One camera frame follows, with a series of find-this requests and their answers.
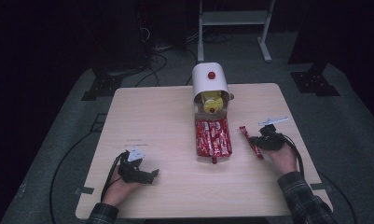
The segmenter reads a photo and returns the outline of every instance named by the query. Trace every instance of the sleeve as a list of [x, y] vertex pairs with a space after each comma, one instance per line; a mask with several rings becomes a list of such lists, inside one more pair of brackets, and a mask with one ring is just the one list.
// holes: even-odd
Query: sleeve
[[329, 206], [312, 190], [299, 172], [292, 172], [277, 181], [294, 223], [337, 223]]
[[105, 203], [94, 205], [87, 224], [113, 224], [118, 216], [118, 209]]

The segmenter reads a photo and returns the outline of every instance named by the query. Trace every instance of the floor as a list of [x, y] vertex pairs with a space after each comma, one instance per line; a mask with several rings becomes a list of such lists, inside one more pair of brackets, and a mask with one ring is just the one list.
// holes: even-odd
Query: floor
[[[296, 33], [268, 35], [271, 63], [263, 60], [256, 42], [258, 35], [222, 35], [229, 40], [204, 45], [205, 61], [220, 63], [228, 84], [277, 83], [316, 169], [339, 187], [336, 189], [322, 176], [329, 186], [328, 196], [338, 223], [353, 223], [352, 210], [342, 194], [353, 206], [359, 223], [374, 223], [374, 118], [347, 77], [331, 64], [326, 67], [324, 76], [339, 96], [317, 97], [314, 93], [298, 91], [290, 73], [307, 71], [310, 65], [287, 64]], [[156, 77], [155, 74], [148, 76], [152, 70], [146, 69], [125, 77], [121, 87], [191, 85], [188, 79], [196, 64], [196, 55], [196, 43], [187, 45], [187, 50], [160, 52], [150, 58], [151, 69], [157, 71]], [[104, 96], [81, 101], [93, 80], [91, 69], [81, 74], [2, 223], [51, 223], [53, 219], [56, 223], [85, 222], [76, 218], [75, 211], [100, 138], [100, 132], [90, 132], [90, 128], [99, 114], [108, 112], [112, 100], [111, 96]], [[292, 223], [290, 217], [268, 217], [267, 220], [270, 224]], [[234, 223], [242, 223], [242, 220], [235, 219]]]

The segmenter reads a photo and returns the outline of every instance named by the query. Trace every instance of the table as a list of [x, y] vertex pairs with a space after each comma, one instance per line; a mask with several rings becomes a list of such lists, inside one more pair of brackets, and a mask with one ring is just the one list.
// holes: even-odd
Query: table
[[[145, 153], [141, 170], [160, 172], [153, 185], [127, 199], [119, 213], [122, 217], [289, 215], [277, 174], [256, 157], [239, 129], [246, 126], [251, 135], [260, 135], [259, 122], [289, 117], [275, 125], [277, 131], [294, 140], [307, 182], [321, 183], [280, 88], [272, 83], [234, 84], [229, 92], [235, 96], [228, 112], [233, 154], [228, 161], [212, 164], [197, 161], [191, 86], [117, 90], [85, 183], [94, 191], [81, 194], [76, 216], [89, 217], [115, 157], [133, 145]], [[313, 193], [332, 206], [324, 189]]]
[[273, 13], [275, 0], [270, 0], [268, 10], [249, 11], [203, 11], [202, 0], [199, 6], [199, 41], [198, 62], [204, 62], [203, 50], [203, 26], [206, 25], [263, 25], [262, 36], [257, 38], [266, 63], [271, 62], [271, 56], [266, 47], [266, 36], [268, 34], [271, 15]]

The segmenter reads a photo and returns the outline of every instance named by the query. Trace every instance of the red knob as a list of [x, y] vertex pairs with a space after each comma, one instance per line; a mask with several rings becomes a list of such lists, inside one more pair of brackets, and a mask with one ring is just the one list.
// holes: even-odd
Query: red knob
[[214, 79], [214, 78], [215, 78], [215, 72], [209, 72], [208, 77], [209, 77], [210, 79]]

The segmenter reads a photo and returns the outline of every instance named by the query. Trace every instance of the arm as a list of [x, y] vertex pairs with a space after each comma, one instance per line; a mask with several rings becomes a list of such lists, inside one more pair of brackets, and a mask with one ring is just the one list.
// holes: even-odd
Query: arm
[[297, 169], [297, 159], [292, 148], [284, 144], [278, 151], [262, 150], [270, 156], [280, 189], [291, 211], [294, 223], [337, 223], [332, 211], [312, 190]]
[[127, 196], [143, 184], [125, 183], [114, 172], [111, 177], [111, 186], [107, 189], [101, 203], [97, 203], [90, 213], [87, 224], [111, 224], [114, 223], [118, 216], [118, 207], [125, 201]]

